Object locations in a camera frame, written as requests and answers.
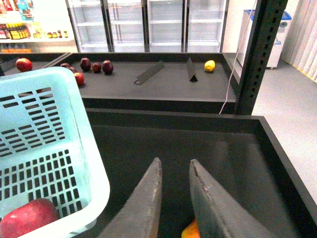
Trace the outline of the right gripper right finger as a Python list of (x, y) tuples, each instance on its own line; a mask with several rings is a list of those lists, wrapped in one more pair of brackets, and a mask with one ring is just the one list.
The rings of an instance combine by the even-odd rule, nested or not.
[(273, 238), (198, 162), (189, 167), (190, 194), (202, 238)]

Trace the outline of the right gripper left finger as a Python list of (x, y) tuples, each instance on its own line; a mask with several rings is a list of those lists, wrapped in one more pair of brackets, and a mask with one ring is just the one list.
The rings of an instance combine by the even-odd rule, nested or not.
[(100, 238), (156, 238), (162, 200), (162, 166), (154, 158), (132, 194)]

